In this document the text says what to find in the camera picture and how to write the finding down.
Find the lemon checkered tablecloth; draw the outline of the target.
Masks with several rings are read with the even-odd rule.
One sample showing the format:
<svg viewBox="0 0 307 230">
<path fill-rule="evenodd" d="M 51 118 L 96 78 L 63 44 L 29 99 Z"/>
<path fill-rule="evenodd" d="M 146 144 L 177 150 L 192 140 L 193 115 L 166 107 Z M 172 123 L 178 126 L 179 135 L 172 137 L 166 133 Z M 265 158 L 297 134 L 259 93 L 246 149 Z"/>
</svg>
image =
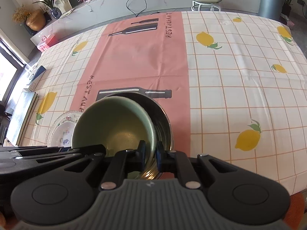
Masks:
<svg viewBox="0 0 307 230">
<path fill-rule="evenodd" d="M 191 113 L 187 155 L 210 154 L 277 181 L 290 194 L 306 189 L 306 58 L 290 31 L 257 16 L 181 14 Z M 70 105 L 78 82 L 106 26 L 42 54 L 39 65 L 46 72 L 36 88 L 39 100 L 23 146 L 46 145 L 55 120 L 74 111 Z M 126 88 L 97 96 L 120 91 L 140 92 Z"/>
</svg>

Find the potted green plant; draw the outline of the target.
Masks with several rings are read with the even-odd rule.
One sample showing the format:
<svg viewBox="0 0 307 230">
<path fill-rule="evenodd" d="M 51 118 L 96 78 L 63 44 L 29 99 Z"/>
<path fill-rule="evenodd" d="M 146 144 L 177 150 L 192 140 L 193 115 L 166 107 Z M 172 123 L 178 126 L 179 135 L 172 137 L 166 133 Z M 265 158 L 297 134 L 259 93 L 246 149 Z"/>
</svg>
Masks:
<svg viewBox="0 0 307 230">
<path fill-rule="evenodd" d="M 43 3 L 44 5 L 46 5 L 50 9 L 50 14 L 56 20 L 58 20 L 62 15 L 61 10 L 55 6 L 55 0 L 40 0 L 33 3 Z"/>
</svg>

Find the red box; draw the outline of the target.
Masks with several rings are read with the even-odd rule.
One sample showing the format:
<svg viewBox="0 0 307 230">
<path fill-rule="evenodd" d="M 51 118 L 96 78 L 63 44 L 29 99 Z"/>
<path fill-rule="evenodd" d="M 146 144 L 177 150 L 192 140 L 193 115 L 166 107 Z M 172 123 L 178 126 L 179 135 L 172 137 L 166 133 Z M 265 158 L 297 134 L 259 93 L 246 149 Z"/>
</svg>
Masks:
<svg viewBox="0 0 307 230">
<path fill-rule="evenodd" d="M 41 41 L 37 45 L 37 49 L 43 53 L 47 49 L 51 48 L 51 46 L 57 44 L 57 42 L 58 42 L 57 37 L 55 36 L 55 34 L 51 33 L 41 38 Z"/>
</svg>

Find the stainless steel bowl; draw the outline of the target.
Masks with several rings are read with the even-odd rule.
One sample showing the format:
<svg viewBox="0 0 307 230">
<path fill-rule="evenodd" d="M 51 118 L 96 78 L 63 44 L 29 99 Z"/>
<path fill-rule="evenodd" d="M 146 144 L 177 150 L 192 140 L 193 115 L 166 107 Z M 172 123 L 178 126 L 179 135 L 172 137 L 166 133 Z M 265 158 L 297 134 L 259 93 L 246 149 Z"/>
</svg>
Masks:
<svg viewBox="0 0 307 230">
<path fill-rule="evenodd" d="M 108 95 L 108 97 L 112 96 L 126 97 L 142 106 L 151 118 L 151 121 L 155 128 L 157 141 L 162 142 L 163 147 L 166 151 L 174 150 L 174 138 L 170 120 L 164 109 L 156 101 L 144 94 L 132 91 L 121 91 L 117 94 Z M 154 153 L 154 157 L 151 161 L 146 161 L 146 167 L 144 171 L 133 171 L 132 173 L 128 174 L 129 179 L 143 180 L 158 179 L 161 176 L 162 173 L 159 173 L 157 169 L 156 153 Z"/>
</svg>

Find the grey metal trash bin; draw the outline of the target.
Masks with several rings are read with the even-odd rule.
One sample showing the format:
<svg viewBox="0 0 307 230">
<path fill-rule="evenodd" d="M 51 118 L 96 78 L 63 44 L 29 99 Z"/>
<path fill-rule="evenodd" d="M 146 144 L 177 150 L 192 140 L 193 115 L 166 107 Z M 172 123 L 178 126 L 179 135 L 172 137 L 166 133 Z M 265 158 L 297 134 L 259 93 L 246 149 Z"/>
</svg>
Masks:
<svg viewBox="0 0 307 230">
<path fill-rule="evenodd" d="M 260 0 L 258 16 L 279 21 L 284 0 Z"/>
</svg>

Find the green ceramic bowl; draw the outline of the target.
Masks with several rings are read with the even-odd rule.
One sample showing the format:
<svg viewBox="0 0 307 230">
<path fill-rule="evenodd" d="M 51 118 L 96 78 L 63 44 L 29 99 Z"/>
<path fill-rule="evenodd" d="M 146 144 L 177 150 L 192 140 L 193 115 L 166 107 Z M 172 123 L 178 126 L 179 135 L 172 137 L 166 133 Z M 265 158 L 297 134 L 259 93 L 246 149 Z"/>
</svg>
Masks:
<svg viewBox="0 0 307 230">
<path fill-rule="evenodd" d="M 132 99 L 111 96 L 93 103 L 75 125 L 73 149 L 101 144 L 107 156 L 118 151 L 137 149 L 145 141 L 145 169 L 153 162 L 157 143 L 154 124 L 145 109 Z"/>
</svg>

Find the floral white plate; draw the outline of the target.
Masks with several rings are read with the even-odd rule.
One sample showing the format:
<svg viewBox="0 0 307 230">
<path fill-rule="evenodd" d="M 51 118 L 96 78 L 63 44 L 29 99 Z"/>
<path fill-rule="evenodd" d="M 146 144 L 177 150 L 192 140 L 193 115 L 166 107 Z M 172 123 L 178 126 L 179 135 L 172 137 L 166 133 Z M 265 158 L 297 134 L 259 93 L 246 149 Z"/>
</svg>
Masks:
<svg viewBox="0 0 307 230">
<path fill-rule="evenodd" d="M 61 114 L 51 126 L 46 139 L 48 147 L 72 147 L 72 136 L 75 126 L 82 115 L 78 111 Z"/>
</svg>

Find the golden round vase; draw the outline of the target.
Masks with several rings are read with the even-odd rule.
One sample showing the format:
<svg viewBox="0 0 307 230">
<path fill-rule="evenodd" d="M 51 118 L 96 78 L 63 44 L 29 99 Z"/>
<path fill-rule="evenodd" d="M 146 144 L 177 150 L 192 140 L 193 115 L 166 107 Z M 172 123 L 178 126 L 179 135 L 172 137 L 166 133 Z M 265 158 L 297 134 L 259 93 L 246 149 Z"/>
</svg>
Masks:
<svg viewBox="0 0 307 230">
<path fill-rule="evenodd" d="M 44 28 L 46 25 L 44 13 L 40 9 L 33 11 L 27 17 L 26 24 L 30 29 L 34 31 L 42 30 L 42 28 Z"/>
</svg>

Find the pink restaurant table runner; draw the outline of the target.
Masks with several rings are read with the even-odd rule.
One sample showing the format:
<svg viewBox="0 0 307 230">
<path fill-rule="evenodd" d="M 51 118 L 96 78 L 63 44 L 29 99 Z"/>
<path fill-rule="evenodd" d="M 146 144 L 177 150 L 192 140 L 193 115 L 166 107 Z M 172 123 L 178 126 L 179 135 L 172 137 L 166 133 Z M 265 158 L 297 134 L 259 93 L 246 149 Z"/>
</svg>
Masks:
<svg viewBox="0 0 307 230">
<path fill-rule="evenodd" d="M 126 19 L 106 26 L 70 105 L 84 111 L 100 91 L 126 88 L 168 91 L 157 98 L 173 132 L 174 149 L 191 150 L 189 74 L 183 17 L 167 12 Z"/>
</svg>

